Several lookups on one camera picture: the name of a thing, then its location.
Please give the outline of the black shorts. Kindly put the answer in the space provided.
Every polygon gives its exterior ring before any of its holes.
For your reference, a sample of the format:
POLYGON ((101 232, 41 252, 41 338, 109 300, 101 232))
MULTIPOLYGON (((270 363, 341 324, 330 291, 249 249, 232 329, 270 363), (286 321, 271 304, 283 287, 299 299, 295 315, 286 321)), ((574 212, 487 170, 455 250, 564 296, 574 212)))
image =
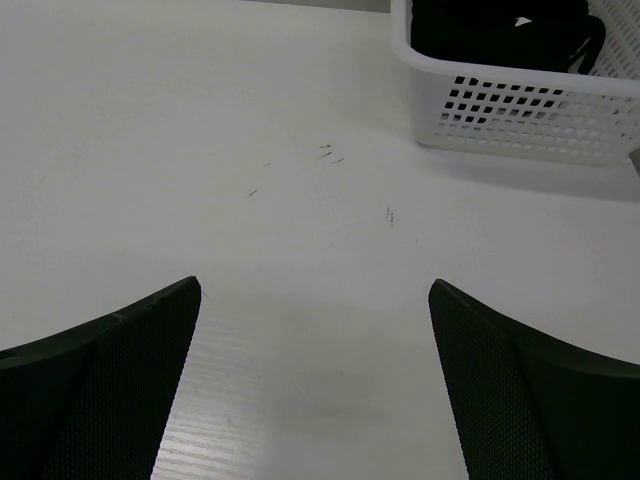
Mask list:
POLYGON ((606 26, 586 1, 414 1, 410 44, 438 60, 587 75, 606 26))

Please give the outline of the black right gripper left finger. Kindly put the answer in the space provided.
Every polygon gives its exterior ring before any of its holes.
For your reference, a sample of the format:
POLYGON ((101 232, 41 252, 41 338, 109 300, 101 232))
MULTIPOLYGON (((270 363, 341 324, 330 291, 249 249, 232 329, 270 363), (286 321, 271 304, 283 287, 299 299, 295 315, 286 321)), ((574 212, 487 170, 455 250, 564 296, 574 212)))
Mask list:
POLYGON ((200 306, 187 277, 3 350, 2 478, 150 478, 200 306))

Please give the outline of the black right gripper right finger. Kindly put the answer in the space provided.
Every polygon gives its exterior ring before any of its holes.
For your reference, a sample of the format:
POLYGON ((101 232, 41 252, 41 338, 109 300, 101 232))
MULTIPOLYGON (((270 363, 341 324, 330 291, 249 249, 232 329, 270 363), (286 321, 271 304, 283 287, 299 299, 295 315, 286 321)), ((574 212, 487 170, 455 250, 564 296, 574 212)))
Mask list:
POLYGON ((428 303, 469 478, 638 478, 638 365, 529 327, 442 279, 428 303))

